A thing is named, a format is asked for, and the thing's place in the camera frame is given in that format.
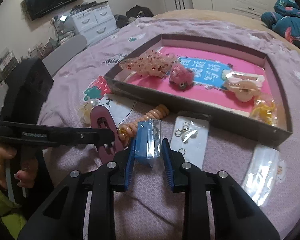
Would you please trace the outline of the person's left hand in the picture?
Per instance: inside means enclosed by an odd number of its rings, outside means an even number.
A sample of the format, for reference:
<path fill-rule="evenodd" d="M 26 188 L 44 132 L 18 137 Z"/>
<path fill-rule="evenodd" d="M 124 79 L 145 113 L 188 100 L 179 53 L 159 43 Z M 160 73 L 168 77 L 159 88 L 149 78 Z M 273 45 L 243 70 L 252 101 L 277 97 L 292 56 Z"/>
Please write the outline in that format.
<path fill-rule="evenodd" d="M 0 145 L 0 188 L 8 189 L 8 179 L 17 182 L 19 187 L 30 189 L 34 187 L 38 172 L 36 157 L 20 159 L 17 150 L 10 146 Z"/>

